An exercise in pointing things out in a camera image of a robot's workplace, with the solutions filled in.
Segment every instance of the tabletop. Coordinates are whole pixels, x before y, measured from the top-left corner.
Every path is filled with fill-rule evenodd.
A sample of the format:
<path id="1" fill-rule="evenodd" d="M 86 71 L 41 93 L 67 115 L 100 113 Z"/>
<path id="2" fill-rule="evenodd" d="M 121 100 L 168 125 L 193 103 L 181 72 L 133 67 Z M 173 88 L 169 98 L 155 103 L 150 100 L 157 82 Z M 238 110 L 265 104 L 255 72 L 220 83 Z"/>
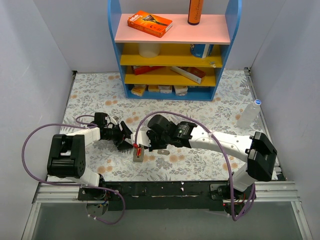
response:
<path id="1" fill-rule="evenodd" d="M 213 101 L 128 99 L 118 72 L 78 73 L 63 123 L 78 125 L 75 121 L 77 116 L 105 112 L 125 121 L 134 132 L 144 116 L 165 110 L 187 115 L 215 131 L 253 135 L 255 131 L 265 132 L 259 117 L 248 129 L 241 129 L 236 124 L 242 111 L 252 101 L 253 96 L 242 70 L 223 72 Z M 173 115 L 164 116 L 174 123 L 184 120 Z M 93 119 L 85 117 L 82 121 L 91 122 Z M 147 122 L 142 125 L 142 130 L 147 129 Z M 62 127 L 60 133 L 74 131 L 77 129 Z M 167 150 L 170 151 L 169 155 L 158 154 L 156 150 L 145 151 L 143 162 L 133 162 L 133 149 L 120 152 L 111 141 L 102 140 L 86 148 L 86 165 L 102 174 L 106 181 L 204 181 L 229 178 L 227 164 L 221 153 L 171 145 Z M 232 171 L 244 164 L 233 156 L 229 156 L 229 160 Z"/>

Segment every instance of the blue can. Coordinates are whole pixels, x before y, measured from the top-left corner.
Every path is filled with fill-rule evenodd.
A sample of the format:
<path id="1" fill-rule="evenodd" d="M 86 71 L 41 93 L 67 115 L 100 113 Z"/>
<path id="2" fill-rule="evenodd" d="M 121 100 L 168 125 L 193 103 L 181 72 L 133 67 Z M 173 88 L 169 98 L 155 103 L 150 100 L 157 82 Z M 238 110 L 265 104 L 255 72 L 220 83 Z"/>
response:
<path id="1" fill-rule="evenodd" d="M 193 56 L 204 59 L 211 55 L 213 48 L 213 44 L 191 44 L 190 52 Z"/>

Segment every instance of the blue shelf frame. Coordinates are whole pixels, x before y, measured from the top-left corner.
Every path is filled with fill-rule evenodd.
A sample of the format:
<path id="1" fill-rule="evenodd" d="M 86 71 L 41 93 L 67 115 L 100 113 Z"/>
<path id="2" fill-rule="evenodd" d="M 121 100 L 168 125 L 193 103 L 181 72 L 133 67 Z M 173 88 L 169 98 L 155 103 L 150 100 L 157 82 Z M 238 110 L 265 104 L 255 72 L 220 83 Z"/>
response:
<path id="1" fill-rule="evenodd" d="M 230 37 L 230 44 L 220 45 L 220 52 L 221 52 L 223 65 L 222 67 L 217 67 L 215 69 L 216 86 L 207 87 L 207 88 L 201 88 L 201 87 L 189 88 L 188 94 L 186 96 L 176 96 L 174 92 L 172 92 L 171 94 L 164 94 L 164 93 L 146 91 L 144 95 L 141 97 L 141 96 L 136 96 L 132 94 L 130 91 L 132 86 L 130 84 L 125 84 L 127 66 L 122 66 L 120 64 L 124 43 L 115 42 L 115 36 L 118 30 L 118 26 L 119 26 L 121 14 L 122 14 L 120 0 L 108 0 L 107 16 L 108 16 L 109 32 L 110 32 L 112 45 L 115 53 L 115 58 L 119 68 L 125 96 L 131 99 L 212 101 L 213 98 L 215 97 L 216 90 L 218 88 L 222 73 L 225 69 L 225 66 L 229 57 L 229 53 L 234 44 L 238 29 L 239 29 L 241 13 L 242 13 L 242 0 L 229 0 L 226 11 L 225 11 L 225 20 L 228 28 L 229 37 Z"/>

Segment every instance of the yellow shelf board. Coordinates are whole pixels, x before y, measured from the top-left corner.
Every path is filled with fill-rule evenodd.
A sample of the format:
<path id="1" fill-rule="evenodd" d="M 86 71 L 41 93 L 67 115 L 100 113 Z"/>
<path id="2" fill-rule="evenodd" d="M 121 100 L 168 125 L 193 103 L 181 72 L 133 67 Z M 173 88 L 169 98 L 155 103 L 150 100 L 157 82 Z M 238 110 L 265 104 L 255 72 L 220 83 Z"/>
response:
<path id="1" fill-rule="evenodd" d="M 199 69 L 206 72 L 202 83 L 198 84 L 175 71 L 170 70 L 169 66 L 159 68 L 144 74 L 135 75 L 131 66 L 126 68 L 126 75 L 124 78 L 125 84 L 147 84 L 147 85 L 180 85 L 180 86 L 203 86 L 214 87 L 216 86 L 215 69 L 203 68 Z"/>
<path id="2" fill-rule="evenodd" d="M 190 53 L 190 44 L 161 44 L 161 52 L 153 58 L 139 55 L 138 43 L 125 43 L 120 61 L 124 66 L 179 66 L 222 68 L 220 46 L 214 45 L 211 56 L 206 58 L 195 57 Z"/>

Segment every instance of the white cup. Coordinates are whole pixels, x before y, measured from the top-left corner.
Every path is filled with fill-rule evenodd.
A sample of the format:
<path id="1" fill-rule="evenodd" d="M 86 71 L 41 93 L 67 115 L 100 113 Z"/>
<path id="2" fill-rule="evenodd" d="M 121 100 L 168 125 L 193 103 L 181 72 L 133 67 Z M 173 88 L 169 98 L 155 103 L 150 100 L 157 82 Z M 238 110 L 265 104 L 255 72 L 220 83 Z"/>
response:
<path id="1" fill-rule="evenodd" d="M 139 54 L 143 58 L 154 58 L 160 54 L 160 43 L 139 43 Z"/>

